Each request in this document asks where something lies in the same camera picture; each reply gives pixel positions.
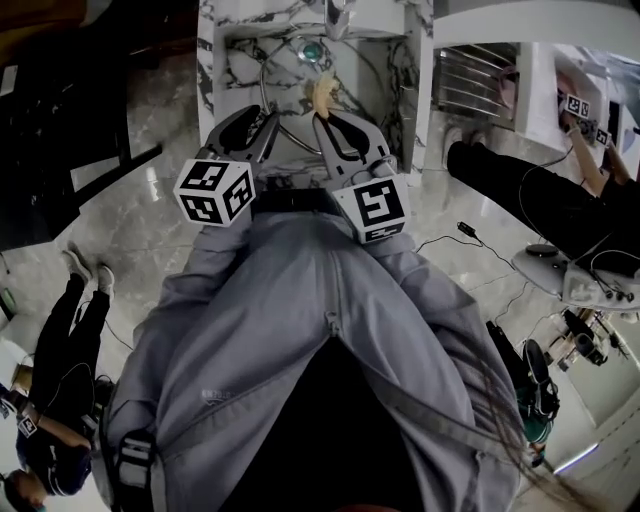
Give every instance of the jacket sleeve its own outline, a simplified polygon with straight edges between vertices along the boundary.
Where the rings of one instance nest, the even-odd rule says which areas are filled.
[[[135,329],[135,350],[127,359],[113,410],[127,400],[142,400],[152,410],[176,347],[235,269],[246,244],[251,214],[247,209],[229,228],[204,227],[180,274],[162,284],[158,305]]]
[[[415,253],[407,234],[365,249],[402,287],[453,360],[469,393],[476,427],[498,434],[498,416],[509,421],[512,440],[520,440],[515,390],[475,300]]]

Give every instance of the white shoe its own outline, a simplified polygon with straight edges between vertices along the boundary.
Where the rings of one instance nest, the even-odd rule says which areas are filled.
[[[483,146],[487,146],[487,136],[484,134],[484,132],[481,132],[480,130],[476,130],[475,132],[473,132],[471,134],[471,140],[469,141],[469,143],[473,146],[474,144],[482,144]]]
[[[113,271],[107,267],[104,263],[98,265],[98,291],[109,296],[109,302],[113,302],[115,292],[113,291],[113,285],[116,282],[116,277],[113,275]]]
[[[87,283],[93,279],[93,274],[91,274],[91,270],[84,263],[82,256],[74,250],[64,250],[62,251],[62,259],[67,265],[67,269],[69,270],[69,274],[77,274],[84,281],[84,285],[87,286]]]
[[[447,130],[444,134],[444,143],[442,145],[442,167],[449,170],[447,167],[447,157],[449,156],[449,148],[456,143],[462,142],[462,128],[459,126],[453,126]]]

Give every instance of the sink basin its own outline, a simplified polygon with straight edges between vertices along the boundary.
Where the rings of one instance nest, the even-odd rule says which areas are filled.
[[[382,131],[391,153],[398,157],[400,171],[411,169],[415,138],[419,66],[405,36],[389,37],[369,31],[331,41],[314,30],[299,30],[286,37],[263,35],[254,29],[225,34],[224,68],[214,87],[216,118],[223,119],[242,106],[263,105],[260,69],[264,73],[264,93],[272,110],[281,113],[281,124],[304,143],[317,149],[312,128],[310,91],[323,72],[335,75],[334,108],[358,114]],[[319,59],[301,58],[302,47],[319,49]],[[346,142],[341,141],[348,149]],[[278,137],[269,165],[281,166],[313,154],[284,135]]]

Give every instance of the faucet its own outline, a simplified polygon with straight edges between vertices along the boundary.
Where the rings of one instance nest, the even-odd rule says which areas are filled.
[[[356,0],[324,0],[324,27],[332,41],[340,41],[349,31],[349,18]]]

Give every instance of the black furniture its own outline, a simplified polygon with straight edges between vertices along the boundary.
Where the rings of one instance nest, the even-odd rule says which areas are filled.
[[[127,34],[137,18],[123,5],[18,56],[14,92],[0,98],[0,251],[54,240],[80,206],[162,152],[131,156]],[[111,157],[118,167],[74,191],[72,169]]]

